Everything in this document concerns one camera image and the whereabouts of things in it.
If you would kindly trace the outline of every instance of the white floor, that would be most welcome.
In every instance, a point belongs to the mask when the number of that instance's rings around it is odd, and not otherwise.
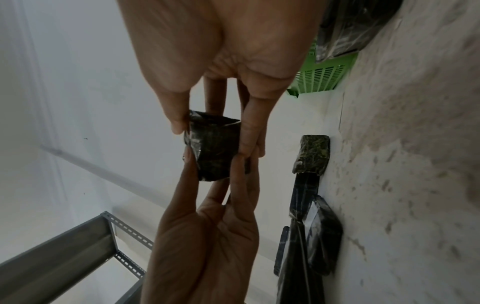
[[[30,77],[19,79],[33,81],[36,94],[21,97],[17,88],[5,98],[35,102],[45,131],[36,134],[43,150],[32,148],[17,143],[22,136],[31,143],[32,134],[8,131],[21,120],[3,119],[0,257],[104,210],[153,238],[180,174],[183,142],[140,75],[114,2],[23,0],[16,8],[28,34],[20,46],[31,47],[23,58],[34,62]],[[324,280],[327,303],[477,301],[479,12],[474,1],[405,0],[336,90],[281,98],[260,162],[260,248],[248,304],[275,302],[273,263],[290,222],[291,169],[303,134],[331,137],[319,193],[345,230],[338,269]],[[225,115],[239,117],[235,83],[228,85]],[[191,107],[203,109],[201,83]],[[118,236],[147,263],[148,250]],[[108,303],[130,282],[122,284],[107,297],[96,283],[85,288],[95,285],[98,302]]]

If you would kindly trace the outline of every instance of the stained surface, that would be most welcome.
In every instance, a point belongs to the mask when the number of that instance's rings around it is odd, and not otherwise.
[[[480,3],[405,0],[331,97],[329,303],[480,296]]]

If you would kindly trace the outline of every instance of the black package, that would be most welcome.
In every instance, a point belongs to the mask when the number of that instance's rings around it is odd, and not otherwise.
[[[316,62],[365,48],[403,0],[329,0],[316,40]]]
[[[289,230],[290,227],[285,226],[281,231],[280,243],[278,244],[278,250],[276,251],[275,264],[273,265],[273,274],[276,276],[280,274],[282,259],[284,257],[285,244],[289,238]]]
[[[293,164],[292,172],[315,173],[322,176],[330,160],[330,137],[327,135],[303,135],[300,152]]]
[[[190,111],[189,132],[183,135],[198,167],[198,179],[215,181],[230,176],[232,159],[239,151],[240,120]],[[249,159],[245,173],[250,172]]]
[[[322,278],[309,267],[306,245],[303,223],[292,219],[278,278],[277,304],[325,303]]]
[[[299,173],[290,199],[290,217],[303,220],[307,215],[312,198],[319,191],[320,177],[316,173]]]
[[[328,275],[337,265],[343,235],[342,224],[319,195],[311,201],[304,224],[308,263],[315,272]]]

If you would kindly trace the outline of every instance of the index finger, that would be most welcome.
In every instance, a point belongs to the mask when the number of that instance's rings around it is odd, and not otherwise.
[[[241,117],[238,152],[245,157],[252,154],[262,130],[267,126],[270,113],[278,98],[266,99],[250,96]]]

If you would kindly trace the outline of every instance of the plastic wrap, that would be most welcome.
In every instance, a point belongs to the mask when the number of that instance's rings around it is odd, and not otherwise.
[[[282,267],[282,260],[283,260],[284,251],[285,251],[285,244],[287,243],[287,240],[289,238],[289,231],[290,231],[290,227],[288,226],[283,227],[281,231],[280,243],[278,244],[278,250],[276,252],[276,257],[275,257],[275,264],[273,266],[273,273],[276,276],[279,276],[280,274],[280,268]]]
[[[403,0],[330,0],[318,30],[316,62],[365,48]]]
[[[322,176],[330,160],[330,137],[327,135],[303,135],[300,152],[293,164],[292,172],[315,173]]]
[[[307,215],[312,198],[319,191],[320,177],[315,173],[299,173],[295,177],[290,199],[290,217],[303,220]]]
[[[305,228],[301,221],[291,220],[288,240],[278,278],[277,304],[325,303],[323,282],[307,261]]]
[[[316,195],[304,221],[307,256],[310,267],[321,275],[335,270],[343,228],[327,202]]]
[[[239,151],[240,120],[190,111],[189,132],[183,139],[195,155],[198,178],[215,181],[230,176],[230,164]],[[250,162],[245,162],[245,173]]]

